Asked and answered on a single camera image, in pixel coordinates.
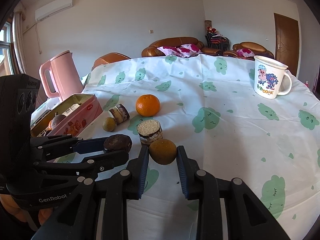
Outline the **left hand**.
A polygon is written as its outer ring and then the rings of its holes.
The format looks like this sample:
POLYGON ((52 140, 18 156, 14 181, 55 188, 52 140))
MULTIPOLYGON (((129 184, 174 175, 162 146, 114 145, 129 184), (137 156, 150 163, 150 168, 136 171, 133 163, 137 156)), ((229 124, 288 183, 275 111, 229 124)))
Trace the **left hand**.
MULTIPOLYGON (((16 217, 21 222, 27 222, 27 216, 23 213, 23 210, 16 204, 11 195, 1 194, 1 204, 3 207, 16 217)), ((39 211, 39 223, 43 225, 46 220, 51 216, 53 208, 42 209, 39 211)))

